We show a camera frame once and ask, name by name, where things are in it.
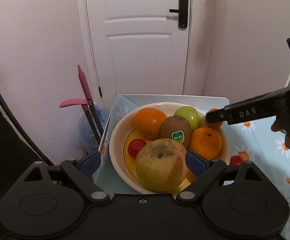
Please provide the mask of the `large orange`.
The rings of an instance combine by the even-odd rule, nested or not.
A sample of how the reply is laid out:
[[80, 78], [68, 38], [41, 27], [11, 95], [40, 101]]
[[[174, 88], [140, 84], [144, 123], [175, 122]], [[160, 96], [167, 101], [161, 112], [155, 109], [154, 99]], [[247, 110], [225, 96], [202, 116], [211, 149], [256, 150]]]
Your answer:
[[188, 150], [194, 151], [207, 160], [211, 160], [219, 155], [222, 146], [221, 136], [215, 129], [201, 127], [192, 132]]
[[166, 119], [166, 114], [161, 110], [143, 108], [134, 116], [132, 125], [140, 135], [149, 139], [157, 139], [160, 137], [161, 125]]

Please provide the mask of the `green apple in bowl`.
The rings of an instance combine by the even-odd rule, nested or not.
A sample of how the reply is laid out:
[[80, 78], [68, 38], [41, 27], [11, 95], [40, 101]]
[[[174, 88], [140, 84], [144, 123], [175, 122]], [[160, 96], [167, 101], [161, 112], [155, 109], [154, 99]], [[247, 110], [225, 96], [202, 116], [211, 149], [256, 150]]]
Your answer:
[[197, 110], [191, 106], [182, 106], [178, 108], [174, 112], [174, 116], [181, 116], [185, 118], [191, 126], [191, 131], [194, 131], [200, 127], [199, 114]]

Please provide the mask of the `white panel door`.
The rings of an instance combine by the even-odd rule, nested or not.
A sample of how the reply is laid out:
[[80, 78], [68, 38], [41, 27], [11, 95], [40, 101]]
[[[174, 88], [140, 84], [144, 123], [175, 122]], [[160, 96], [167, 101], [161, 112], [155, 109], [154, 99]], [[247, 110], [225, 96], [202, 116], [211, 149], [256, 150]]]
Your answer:
[[211, 50], [213, 0], [77, 0], [93, 98], [120, 94], [201, 95]]

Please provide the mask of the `cream oval fruit bowl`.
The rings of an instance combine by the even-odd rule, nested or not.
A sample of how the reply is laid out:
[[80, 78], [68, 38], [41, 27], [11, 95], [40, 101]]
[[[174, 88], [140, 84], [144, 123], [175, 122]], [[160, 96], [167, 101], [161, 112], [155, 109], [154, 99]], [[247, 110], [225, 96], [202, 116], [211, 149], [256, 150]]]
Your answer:
[[[114, 130], [111, 133], [111, 137], [109, 139], [109, 155], [112, 162], [112, 165], [118, 175], [125, 183], [127, 183], [131, 188], [136, 190], [139, 193], [142, 194], [152, 194], [156, 193], [155, 191], [148, 190], [143, 184], [141, 184], [138, 181], [137, 174], [135, 172], [135, 159], [129, 156], [127, 152], [127, 148], [129, 143], [133, 139], [143, 139], [147, 143], [152, 142], [151, 139], [146, 139], [141, 137], [137, 132], [134, 131], [134, 128], [132, 126], [132, 120], [136, 113], [143, 109], [143, 108], [155, 108], [162, 112], [164, 112], [167, 116], [171, 116], [174, 114], [174, 112], [183, 106], [190, 106], [183, 103], [177, 103], [177, 102], [158, 102], [158, 103], [150, 103], [141, 107], [137, 107], [136, 109], [129, 112], [127, 115], [125, 115], [114, 127]], [[224, 131], [220, 128], [218, 132], [221, 136], [223, 145], [222, 150], [220, 154], [216, 157], [216, 159], [220, 159], [227, 163], [227, 165], [230, 164], [230, 158], [231, 158], [231, 151], [230, 146], [227, 140], [227, 137], [224, 133]], [[190, 183], [195, 181], [194, 175], [187, 174], [187, 177], [185, 180], [174, 190], [169, 191], [169, 193], [177, 194]]]

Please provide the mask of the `pink handled mop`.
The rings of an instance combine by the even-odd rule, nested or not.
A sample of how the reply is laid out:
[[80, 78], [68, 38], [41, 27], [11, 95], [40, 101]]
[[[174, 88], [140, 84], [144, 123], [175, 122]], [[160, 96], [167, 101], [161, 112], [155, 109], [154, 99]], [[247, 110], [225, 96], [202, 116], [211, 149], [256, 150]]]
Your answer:
[[83, 109], [83, 112], [85, 113], [85, 116], [88, 120], [91, 131], [96, 139], [96, 142], [100, 145], [101, 138], [104, 133], [101, 120], [97, 114], [97, 110], [96, 110], [95, 103], [92, 98], [92, 93], [90, 91], [86, 75], [79, 64], [77, 65], [77, 70], [78, 70], [79, 82], [82, 87], [85, 98], [65, 100], [59, 105], [59, 107], [65, 108], [65, 107], [80, 105]]

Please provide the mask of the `light blue daisy tablecloth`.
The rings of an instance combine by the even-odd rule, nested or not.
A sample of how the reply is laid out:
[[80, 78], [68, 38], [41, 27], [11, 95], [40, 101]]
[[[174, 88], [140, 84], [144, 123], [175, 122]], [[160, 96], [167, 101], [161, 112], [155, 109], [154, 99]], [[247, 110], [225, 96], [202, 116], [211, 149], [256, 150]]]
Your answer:
[[[104, 107], [110, 111], [105, 125], [105, 141], [102, 145], [102, 164], [96, 173], [96, 185], [110, 196], [115, 193], [136, 194], [115, 171], [109, 155], [109, 139], [116, 124], [132, 110], [140, 107], [120, 94], [115, 96], [113, 107]], [[284, 145], [285, 135], [272, 132], [270, 126], [274, 117], [236, 125], [222, 126], [227, 136], [231, 156], [240, 155], [250, 159], [272, 181], [284, 195], [290, 208], [290, 151]], [[282, 236], [290, 239], [290, 217]]]

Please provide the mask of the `red cherry tomato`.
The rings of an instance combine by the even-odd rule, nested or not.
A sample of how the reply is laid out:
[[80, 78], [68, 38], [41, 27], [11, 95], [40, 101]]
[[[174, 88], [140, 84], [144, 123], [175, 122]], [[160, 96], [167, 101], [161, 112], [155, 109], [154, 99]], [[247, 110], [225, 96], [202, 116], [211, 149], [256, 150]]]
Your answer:
[[146, 145], [147, 143], [143, 139], [133, 139], [128, 145], [128, 154], [136, 158], [139, 151]]
[[234, 155], [230, 158], [230, 165], [231, 166], [241, 166], [243, 163], [243, 159], [239, 155]]

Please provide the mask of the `large orange far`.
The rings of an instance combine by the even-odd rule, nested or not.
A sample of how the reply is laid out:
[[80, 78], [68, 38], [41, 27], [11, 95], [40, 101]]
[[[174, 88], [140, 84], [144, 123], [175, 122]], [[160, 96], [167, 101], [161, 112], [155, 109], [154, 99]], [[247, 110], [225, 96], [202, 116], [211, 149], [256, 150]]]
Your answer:
[[143, 108], [134, 116], [132, 125], [140, 135], [149, 139], [157, 139], [160, 137], [161, 125], [166, 119], [166, 114], [161, 110]]

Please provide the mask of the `brown kiwi with sticker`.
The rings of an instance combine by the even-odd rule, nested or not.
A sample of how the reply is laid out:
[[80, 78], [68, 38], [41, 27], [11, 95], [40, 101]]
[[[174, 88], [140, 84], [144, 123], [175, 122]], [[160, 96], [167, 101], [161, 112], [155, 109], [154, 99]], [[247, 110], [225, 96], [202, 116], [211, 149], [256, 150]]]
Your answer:
[[191, 126], [182, 116], [169, 116], [161, 125], [160, 138], [173, 139], [187, 148], [191, 139]]

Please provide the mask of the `white chair back left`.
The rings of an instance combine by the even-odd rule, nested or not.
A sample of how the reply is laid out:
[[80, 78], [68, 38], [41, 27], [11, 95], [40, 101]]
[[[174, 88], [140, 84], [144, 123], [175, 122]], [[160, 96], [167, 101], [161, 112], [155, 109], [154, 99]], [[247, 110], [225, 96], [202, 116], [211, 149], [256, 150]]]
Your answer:
[[221, 109], [230, 104], [227, 98], [213, 96], [167, 94], [122, 94], [122, 96], [139, 106], [158, 102], [175, 102], [190, 105], [198, 109], [209, 110], [212, 108]]

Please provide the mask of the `large orange near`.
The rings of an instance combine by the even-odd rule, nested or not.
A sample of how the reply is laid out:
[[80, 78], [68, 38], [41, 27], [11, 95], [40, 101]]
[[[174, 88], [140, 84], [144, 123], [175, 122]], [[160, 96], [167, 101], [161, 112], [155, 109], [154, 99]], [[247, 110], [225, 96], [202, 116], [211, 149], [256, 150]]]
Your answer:
[[215, 129], [201, 127], [192, 132], [188, 150], [194, 151], [207, 160], [211, 160], [219, 155], [222, 146], [221, 136]]

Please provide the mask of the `small mandarin orange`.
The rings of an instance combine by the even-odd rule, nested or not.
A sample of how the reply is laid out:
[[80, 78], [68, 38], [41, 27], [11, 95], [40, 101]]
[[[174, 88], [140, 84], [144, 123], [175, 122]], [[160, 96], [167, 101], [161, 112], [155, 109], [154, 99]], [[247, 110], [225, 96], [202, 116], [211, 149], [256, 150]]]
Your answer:
[[[214, 112], [216, 110], [217, 110], [217, 108], [212, 108], [209, 110], [209, 112]], [[210, 124], [209, 122], [207, 122], [207, 126], [212, 128], [212, 129], [219, 129], [222, 126], [222, 124], [223, 124], [223, 122], [216, 122], [213, 124]]]

